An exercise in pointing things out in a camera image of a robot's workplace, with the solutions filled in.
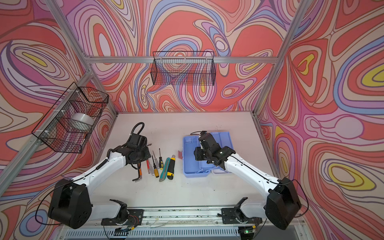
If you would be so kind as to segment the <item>small silver screwdriver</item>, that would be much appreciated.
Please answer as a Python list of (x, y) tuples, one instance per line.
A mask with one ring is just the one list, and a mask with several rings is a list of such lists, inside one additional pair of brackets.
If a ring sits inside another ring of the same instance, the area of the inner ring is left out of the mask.
[(155, 155), (154, 152), (153, 152), (153, 157), (154, 157), (154, 161), (155, 161), (156, 168), (159, 169), (159, 168), (160, 168), (159, 161), (158, 161), (158, 159), (156, 158), (156, 155)]

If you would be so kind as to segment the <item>black yellow small screwdriver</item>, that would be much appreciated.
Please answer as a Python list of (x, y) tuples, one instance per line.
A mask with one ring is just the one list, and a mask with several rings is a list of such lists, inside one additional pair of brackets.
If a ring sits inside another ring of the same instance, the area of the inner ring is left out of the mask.
[(161, 170), (164, 168), (164, 163), (163, 163), (163, 158), (161, 155), (161, 149), (160, 148), (159, 148), (159, 166), (160, 166)]

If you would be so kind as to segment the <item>red handled pliers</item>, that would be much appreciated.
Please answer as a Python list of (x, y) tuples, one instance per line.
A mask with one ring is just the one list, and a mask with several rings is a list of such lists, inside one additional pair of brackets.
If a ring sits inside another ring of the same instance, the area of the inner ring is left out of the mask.
[(148, 174), (151, 174), (151, 168), (150, 168), (149, 160), (146, 160), (146, 164), (147, 164)]

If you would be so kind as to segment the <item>yellow black utility knife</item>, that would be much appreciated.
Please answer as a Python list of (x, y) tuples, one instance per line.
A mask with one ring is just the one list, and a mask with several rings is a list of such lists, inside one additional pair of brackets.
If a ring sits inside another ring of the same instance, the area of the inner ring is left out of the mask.
[(168, 162), (167, 178), (169, 180), (173, 180), (174, 179), (174, 173), (175, 173), (176, 156), (172, 155), (171, 158), (167, 159), (167, 162)]

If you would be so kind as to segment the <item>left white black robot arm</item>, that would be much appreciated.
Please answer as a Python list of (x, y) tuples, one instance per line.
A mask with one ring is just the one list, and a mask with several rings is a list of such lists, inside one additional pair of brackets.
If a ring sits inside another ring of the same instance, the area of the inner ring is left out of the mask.
[(133, 182), (142, 178), (142, 163), (150, 157), (148, 139), (141, 134), (145, 123), (137, 123), (123, 145), (109, 149), (107, 156), (88, 171), (70, 180), (62, 179), (55, 185), (48, 217), (72, 229), (79, 229), (88, 221), (110, 221), (125, 225), (131, 217), (126, 203), (111, 199), (106, 204), (94, 204), (92, 193), (116, 171), (131, 166), (138, 172)]

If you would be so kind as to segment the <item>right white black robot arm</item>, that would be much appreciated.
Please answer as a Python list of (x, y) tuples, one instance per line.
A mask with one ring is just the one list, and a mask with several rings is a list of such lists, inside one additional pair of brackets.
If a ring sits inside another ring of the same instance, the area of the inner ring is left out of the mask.
[(261, 171), (232, 148), (222, 147), (207, 131), (201, 131), (198, 135), (201, 146), (194, 152), (197, 161), (206, 161), (235, 174), (264, 198), (261, 203), (247, 203), (248, 198), (242, 198), (234, 208), (235, 218), (241, 223), (245, 222), (244, 218), (266, 218), (277, 228), (287, 229), (302, 207), (293, 181), (278, 179)]

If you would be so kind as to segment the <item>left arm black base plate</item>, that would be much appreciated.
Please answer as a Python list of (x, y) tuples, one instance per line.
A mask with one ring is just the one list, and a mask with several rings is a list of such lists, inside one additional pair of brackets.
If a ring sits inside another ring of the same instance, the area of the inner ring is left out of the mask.
[(115, 218), (102, 219), (102, 226), (114, 226), (114, 227), (137, 227), (142, 224), (144, 216), (144, 209), (128, 209), (122, 214), (119, 213)]

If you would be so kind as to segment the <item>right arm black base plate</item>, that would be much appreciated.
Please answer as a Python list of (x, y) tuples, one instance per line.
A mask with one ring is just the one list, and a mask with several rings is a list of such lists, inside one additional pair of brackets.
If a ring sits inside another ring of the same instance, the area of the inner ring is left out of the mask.
[(248, 218), (239, 209), (235, 208), (222, 208), (221, 213), (217, 216), (222, 218), (223, 224), (253, 224), (260, 225), (263, 222), (262, 218)]

